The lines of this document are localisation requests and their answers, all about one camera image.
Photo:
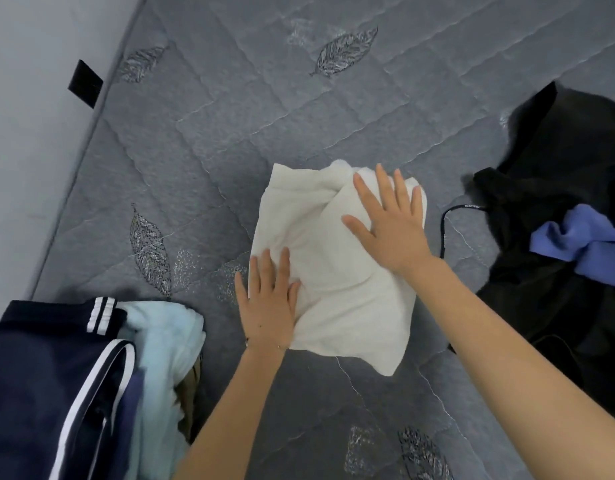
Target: black square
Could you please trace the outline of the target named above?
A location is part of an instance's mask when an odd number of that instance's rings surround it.
[[[85,62],[79,61],[68,89],[89,107],[94,108],[102,87],[103,79]]]

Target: person's left hand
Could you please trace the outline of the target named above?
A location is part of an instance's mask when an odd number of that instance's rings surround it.
[[[239,272],[234,275],[234,284],[247,347],[287,350],[294,337],[300,286],[300,282],[289,284],[289,249],[281,252],[278,273],[269,249],[260,259],[250,258],[249,298]]]

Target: navy blue pants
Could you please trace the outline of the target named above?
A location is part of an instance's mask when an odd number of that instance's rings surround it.
[[[0,322],[0,480],[89,480],[113,434],[135,348],[113,298],[13,301]]]

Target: hand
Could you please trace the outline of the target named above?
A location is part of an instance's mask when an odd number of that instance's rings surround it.
[[[234,284],[248,349],[285,352],[294,336],[300,286],[299,282],[289,284],[289,250],[281,252],[276,277],[269,249],[263,251],[260,263],[256,256],[250,258],[249,298],[239,272],[234,275]]]
[[[394,172],[394,189],[380,164],[376,165],[376,179],[383,205],[360,175],[354,174],[354,187],[372,220],[371,232],[353,216],[343,216],[343,223],[379,265],[405,277],[413,266],[432,257],[423,232],[421,187],[414,189],[410,201],[400,170]]]

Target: forearm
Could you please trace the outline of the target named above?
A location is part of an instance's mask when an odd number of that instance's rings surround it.
[[[443,261],[430,258],[406,279],[537,480],[615,478],[614,418]]]
[[[174,480],[242,480],[283,352],[248,349]]]

